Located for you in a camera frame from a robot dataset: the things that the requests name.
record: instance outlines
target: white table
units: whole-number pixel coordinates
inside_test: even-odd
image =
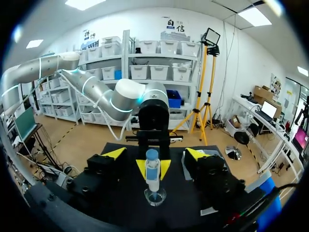
[[[280,155],[283,155],[285,159],[288,161],[288,163],[291,165],[291,168],[295,174],[295,177],[297,181],[299,181],[299,174],[304,170],[304,166],[302,162],[299,159],[299,152],[295,148],[295,146],[291,143],[291,141],[288,141],[286,137],[284,137],[284,132],[279,132],[276,130],[275,127],[273,127],[269,122],[267,122],[263,117],[261,117],[259,114],[257,114],[255,111],[258,110],[259,108],[257,107],[258,104],[253,104],[249,101],[247,101],[244,98],[241,98],[239,96],[234,96],[232,99],[232,103],[230,106],[230,110],[228,112],[227,118],[231,118],[233,114],[233,109],[236,108],[236,106],[240,106],[247,111],[250,112],[251,115],[253,115],[255,118],[257,118],[265,127],[267,127],[277,138],[279,138],[279,143],[277,144],[276,148],[272,152],[272,154],[269,156],[268,153],[263,149],[263,147],[259,144],[259,142],[253,138],[252,141],[261,149],[262,153],[264,156],[267,158],[266,162],[263,164],[263,166],[257,171],[257,173],[261,173],[264,170],[269,170],[271,167],[274,165],[276,162],[277,158]],[[291,157],[294,155],[295,160],[299,163],[301,167],[300,172],[296,172],[295,167],[293,166],[291,160],[288,158],[287,154],[288,152],[291,151]]]

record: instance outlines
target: yellow tripod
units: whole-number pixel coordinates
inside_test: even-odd
[[[186,121],[188,121],[191,116],[194,114],[194,120],[192,123],[192,127],[190,129],[190,133],[193,132],[195,124],[197,122],[197,118],[199,119],[200,122],[200,131],[201,131],[201,136],[200,136],[200,141],[202,141],[202,138],[204,139],[205,145],[207,146],[207,139],[206,139],[206,134],[205,134],[205,125],[207,123],[207,114],[209,112],[210,115],[210,123],[211,123],[211,129],[212,129],[212,113],[211,113],[211,93],[212,93],[212,87],[213,87],[213,81],[214,81],[214,74],[215,74],[215,66],[216,66],[216,58],[217,55],[219,54],[219,48],[218,46],[215,47],[215,49],[212,49],[211,55],[213,55],[213,62],[212,62],[212,71],[211,71],[211,86],[208,92],[208,98],[207,102],[204,103],[204,105],[198,109],[199,104],[200,104],[200,97],[201,93],[203,90],[203,85],[204,85],[204,79],[205,79],[205,71],[206,71],[206,61],[207,61],[207,54],[208,54],[208,47],[205,45],[204,46],[204,56],[203,56],[203,68],[202,68],[202,77],[201,77],[201,82],[199,85],[199,91],[197,92],[197,104],[195,109],[192,110],[192,112],[183,120],[181,123],[178,124],[178,126],[172,131],[176,132]],[[202,119],[201,112],[204,110],[206,107],[204,117]]]
[[[207,102],[204,104],[204,106],[206,106],[206,110],[205,110],[205,114],[204,114],[204,117],[203,117],[203,122],[201,122],[201,127],[204,127],[206,126],[206,123],[207,123],[207,113],[209,112],[209,120],[210,120],[210,123],[211,123],[211,130],[212,130],[212,112],[211,112],[211,104],[210,104],[210,101],[211,101],[211,94],[212,94],[212,86],[213,86],[213,81],[214,81],[214,73],[216,71],[216,60],[217,60],[217,57],[216,56],[213,56],[213,59],[212,59],[212,71],[211,71],[211,86],[209,87],[209,92],[208,93],[208,97],[207,97]]]

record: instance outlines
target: black platform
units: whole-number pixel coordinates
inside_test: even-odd
[[[167,193],[165,201],[159,207],[152,207],[144,196],[147,184],[143,179],[136,157],[138,146],[107,143],[102,154],[126,147],[128,165],[124,170],[118,189],[107,191],[102,207],[95,212],[97,219],[100,215],[108,223],[134,229],[151,229],[159,225],[169,228],[187,228],[201,223],[207,223],[208,228],[215,227],[218,215],[200,216],[200,197],[194,183],[186,181],[183,175],[181,158],[185,147],[170,148],[171,165],[160,185]],[[217,150],[217,146],[196,146],[192,149]]]

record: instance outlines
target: storage shelving unit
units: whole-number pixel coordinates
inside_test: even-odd
[[[75,97],[75,91],[70,87],[70,86],[59,86],[56,88],[50,88],[50,81],[51,81],[51,76],[47,77],[46,79],[46,84],[48,88],[46,90],[40,91],[39,88],[37,89],[37,96],[39,96],[39,106],[40,109],[42,110],[42,113],[45,116],[49,117],[54,117],[56,120],[58,119],[63,119],[63,120],[68,120],[72,122],[76,122],[78,124],[79,119],[81,118],[78,107],[77,107],[77,101]],[[61,90],[68,90],[69,92],[69,99],[65,102],[58,102],[55,103],[52,101],[52,93],[57,93],[60,92]],[[41,96],[47,94],[49,101],[48,102],[43,102]],[[48,113],[44,111],[45,106],[50,106],[52,113]],[[57,106],[69,106],[72,108],[73,113],[70,116],[59,116],[56,114],[56,107]]]
[[[184,94],[182,94],[182,97],[185,99],[185,104],[181,106],[180,108],[170,108],[170,112],[172,111],[181,111],[183,112],[183,118],[188,115],[192,111],[192,109],[195,107],[196,103],[196,96],[197,96],[197,88],[199,86],[200,82],[200,70],[201,70],[201,64],[202,64],[202,55],[203,54],[203,47],[200,46],[199,53],[197,57],[191,57],[191,56],[183,56],[178,54],[162,54],[162,53],[155,53],[155,54],[134,54],[135,51],[135,39],[130,37],[130,31],[125,30],[123,32],[123,38],[122,38],[122,46],[121,46],[121,54],[120,55],[114,55],[114,56],[108,56],[108,57],[101,57],[96,58],[92,60],[83,60],[80,61],[79,66],[81,69],[87,71],[91,69],[97,69],[97,68],[105,68],[105,67],[111,67],[111,66],[117,66],[121,69],[122,72],[122,79],[130,79],[130,71],[129,71],[129,65],[133,63],[133,61],[138,59],[147,60],[149,64],[154,65],[169,65],[173,66],[173,63],[190,63],[191,67],[191,73],[190,73],[190,81],[189,82],[181,82],[181,81],[173,81],[171,78],[171,75],[169,72],[169,76],[167,80],[152,80],[152,79],[145,79],[145,80],[134,80],[138,83],[142,84],[148,84],[151,82],[160,82],[165,85],[167,89],[173,89],[178,90],[179,92],[184,91]],[[118,80],[102,80],[105,84],[107,84],[111,89],[114,88],[115,84]],[[53,90],[48,90],[47,92],[55,91],[55,90],[61,90],[68,88],[70,92],[72,89],[70,87],[57,87]],[[57,106],[57,103],[51,103],[50,105],[53,106],[53,114],[45,114],[47,116],[53,116],[56,119],[61,118],[56,116],[54,106]],[[83,124],[85,123],[94,123],[94,124],[102,124],[106,125],[106,123],[101,123],[93,120],[93,122],[85,121],[82,116],[82,112],[84,107],[92,106],[91,103],[80,103],[78,101],[77,93],[74,94],[74,97],[70,98],[70,102],[65,102],[62,105],[70,105],[71,107],[77,106],[77,110],[74,112],[74,120],[78,121],[80,118],[82,119]],[[182,119],[170,119],[169,121],[169,129],[174,129]],[[190,123],[185,123],[180,130],[189,130]],[[111,125],[119,126],[117,123],[112,122]],[[127,130],[132,130],[132,128],[139,128],[139,124],[131,124],[128,123],[128,126],[126,127]]]
[[[160,82],[163,83],[167,89],[175,89],[177,90],[179,87],[187,88],[187,98],[185,101],[185,104],[181,106],[180,108],[170,108],[170,112],[173,111],[181,111],[183,112],[183,118],[191,112],[191,110],[194,108],[196,103],[196,94],[197,94],[197,88],[199,84],[199,77],[200,77],[200,69],[201,69],[201,54],[202,54],[202,46],[200,46],[199,55],[197,57],[191,57],[191,56],[183,56],[183,55],[176,55],[176,54],[161,54],[161,53],[155,53],[155,54],[134,54],[133,51],[135,50],[135,39],[130,37],[130,31],[125,30],[123,32],[123,38],[122,38],[122,49],[121,49],[121,55],[115,55],[110,57],[102,57],[97,58],[89,61],[83,61],[80,62],[80,65],[82,65],[84,70],[90,70],[93,68],[102,68],[107,67],[105,63],[109,64],[115,64],[118,62],[121,63],[121,71],[122,71],[122,78],[129,79],[129,64],[131,63],[132,59],[147,59],[152,60],[155,59],[156,64],[164,65],[166,62],[170,62],[170,66],[172,66],[173,62],[190,62],[191,63],[191,75],[190,75],[190,82],[180,82],[180,81],[173,81],[172,78],[168,78],[167,80],[152,80],[152,79],[146,79],[146,80],[134,80],[141,84],[148,84],[151,82]],[[109,85],[109,87],[114,87],[118,80],[102,80],[105,84]],[[92,106],[91,103],[80,103],[78,102],[79,112],[82,112],[83,107],[85,106]],[[93,120],[93,122],[85,122],[82,118],[83,124],[85,123],[94,123],[94,124],[102,124],[106,125],[106,123],[101,123]],[[169,129],[174,129],[182,119],[170,119],[169,121]],[[180,130],[189,130],[191,125],[189,123],[185,123]],[[132,130],[133,128],[139,128],[139,124],[131,124],[129,123],[127,126],[127,130]]]

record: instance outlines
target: white robot arm segment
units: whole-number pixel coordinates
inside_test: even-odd
[[[50,76],[59,69],[76,69],[79,57],[76,52],[67,52],[33,59],[6,70],[1,79],[5,114],[11,115],[19,105],[18,84]]]
[[[8,69],[2,76],[3,107],[11,115],[19,104],[16,85],[28,83],[61,70],[61,75],[113,120],[125,121],[132,110],[149,99],[163,101],[169,105],[166,89],[161,83],[147,85],[129,79],[121,79],[112,91],[102,81],[86,71],[79,70],[79,54],[67,52],[59,55],[37,58]]]

